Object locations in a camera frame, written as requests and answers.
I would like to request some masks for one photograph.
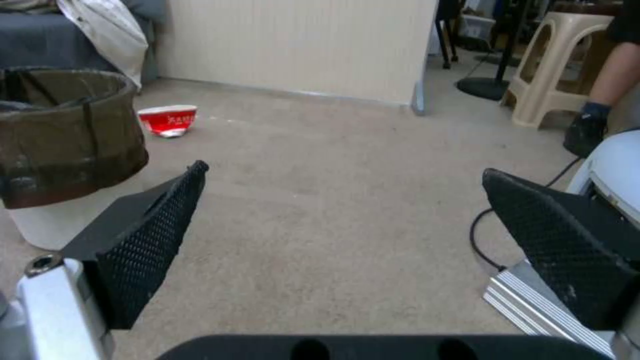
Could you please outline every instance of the gray couch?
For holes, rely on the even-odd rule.
[[[122,0],[147,36],[142,82],[157,78],[154,23],[164,21],[166,0]],[[46,66],[115,71],[93,44],[60,13],[0,13],[0,69]]]

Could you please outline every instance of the black shorts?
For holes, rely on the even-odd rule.
[[[614,42],[640,45],[640,0],[624,0],[622,12],[609,25],[607,35]]]

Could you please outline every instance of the black shoe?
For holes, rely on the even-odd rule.
[[[564,133],[564,148],[574,155],[587,158],[600,145],[606,132],[607,119],[581,114]]]

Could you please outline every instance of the black sock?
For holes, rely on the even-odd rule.
[[[596,119],[607,120],[610,112],[611,106],[598,104],[597,102],[588,101],[582,107],[583,115],[589,115],[588,117],[594,117]]]

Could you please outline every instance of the chair leg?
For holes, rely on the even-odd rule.
[[[451,61],[457,63],[458,54],[456,54],[456,41],[453,36],[453,31],[451,31],[451,23],[449,20],[444,20],[444,29],[447,32],[447,37],[449,38],[449,46],[451,46]]]
[[[444,64],[442,64],[442,68],[451,69],[451,63],[449,63],[449,54],[447,53],[447,44],[444,43],[444,37],[442,36],[442,27],[440,26],[439,20],[436,20],[436,32],[438,33],[438,40],[440,41],[440,50],[442,51],[442,58],[444,59]]]

